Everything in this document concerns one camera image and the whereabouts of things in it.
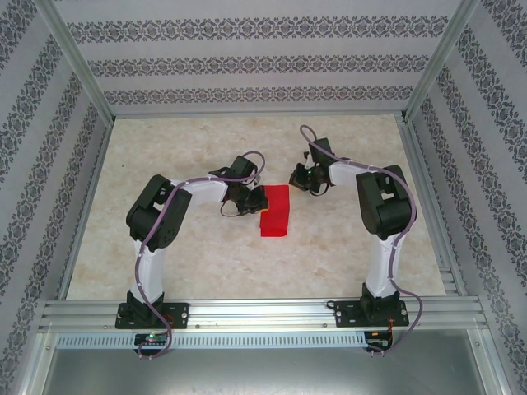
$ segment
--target red block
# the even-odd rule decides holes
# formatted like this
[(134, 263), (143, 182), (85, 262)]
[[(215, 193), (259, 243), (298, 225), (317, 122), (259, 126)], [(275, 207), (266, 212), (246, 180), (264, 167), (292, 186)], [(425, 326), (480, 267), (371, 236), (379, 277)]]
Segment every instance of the red block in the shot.
[(265, 185), (269, 209), (262, 212), (260, 229), (262, 237), (283, 237), (289, 225), (289, 185)]

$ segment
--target metal rail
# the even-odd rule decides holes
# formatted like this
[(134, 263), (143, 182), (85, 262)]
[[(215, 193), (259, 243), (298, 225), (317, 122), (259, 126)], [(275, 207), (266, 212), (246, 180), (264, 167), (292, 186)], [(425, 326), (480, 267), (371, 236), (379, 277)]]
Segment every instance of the metal rail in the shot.
[[(428, 296), (423, 315), (416, 327), (423, 329), (487, 328), (483, 307), (477, 296)], [(418, 303), (406, 302), (410, 321), (415, 319)], [(326, 308), (328, 300), (191, 300), (189, 325), (174, 332), (303, 332), (346, 331), (336, 328), (333, 311)], [(115, 316), (119, 301), (49, 301), (39, 325), (41, 333), (126, 332), (116, 329)], [(383, 328), (351, 328), (356, 331)], [(128, 330), (128, 332), (148, 332)]]

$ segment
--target enclosure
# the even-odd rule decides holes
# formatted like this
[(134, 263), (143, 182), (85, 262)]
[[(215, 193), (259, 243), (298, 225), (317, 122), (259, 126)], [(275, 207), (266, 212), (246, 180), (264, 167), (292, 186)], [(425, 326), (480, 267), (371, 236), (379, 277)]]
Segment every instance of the enclosure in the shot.
[[(0, 393), (527, 393), (526, 8), (2, 1)], [(386, 327), (338, 326), (327, 303), (357, 302), (368, 271), (357, 194), (291, 188), (283, 238), (217, 204), (187, 214), (163, 278), (186, 328), (139, 360), (148, 331), (115, 319), (146, 182), (260, 150), (262, 183), (287, 184), (301, 124), (402, 168), (415, 330), (381, 356), (363, 348)]]

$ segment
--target black mounting bracket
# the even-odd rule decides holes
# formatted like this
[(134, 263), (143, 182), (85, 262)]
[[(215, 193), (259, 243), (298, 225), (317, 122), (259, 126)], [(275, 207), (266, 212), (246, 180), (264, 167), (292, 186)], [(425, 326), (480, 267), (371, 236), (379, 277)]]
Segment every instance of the black mounting bracket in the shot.
[[(152, 305), (170, 323), (172, 329), (186, 329), (189, 322), (188, 303), (164, 303), (161, 295)], [(135, 299), (132, 292), (128, 291), (126, 303), (119, 304), (117, 329), (165, 329), (163, 322), (148, 308), (148, 306)]]
[(406, 304), (399, 300), (398, 292), (385, 298), (374, 298), (366, 284), (362, 284), (359, 300), (329, 300), (326, 307), (334, 311), (337, 328), (387, 327), (390, 319), (394, 327), (410, 324)]

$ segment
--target patterned wallpaper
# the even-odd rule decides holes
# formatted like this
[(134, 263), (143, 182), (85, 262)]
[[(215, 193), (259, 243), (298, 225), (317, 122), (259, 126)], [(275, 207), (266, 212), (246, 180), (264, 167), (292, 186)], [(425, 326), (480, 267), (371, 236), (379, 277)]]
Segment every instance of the patterned wallpaper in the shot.
[(403, 109), (459, 0), (57, 1), (116, 114)]
[(527, 11), (478, 4), (413, 120), (455, 255), (527, 393)]
[(0, 5), (0, 394), (55, 299), (106, 127), (25, 0)]

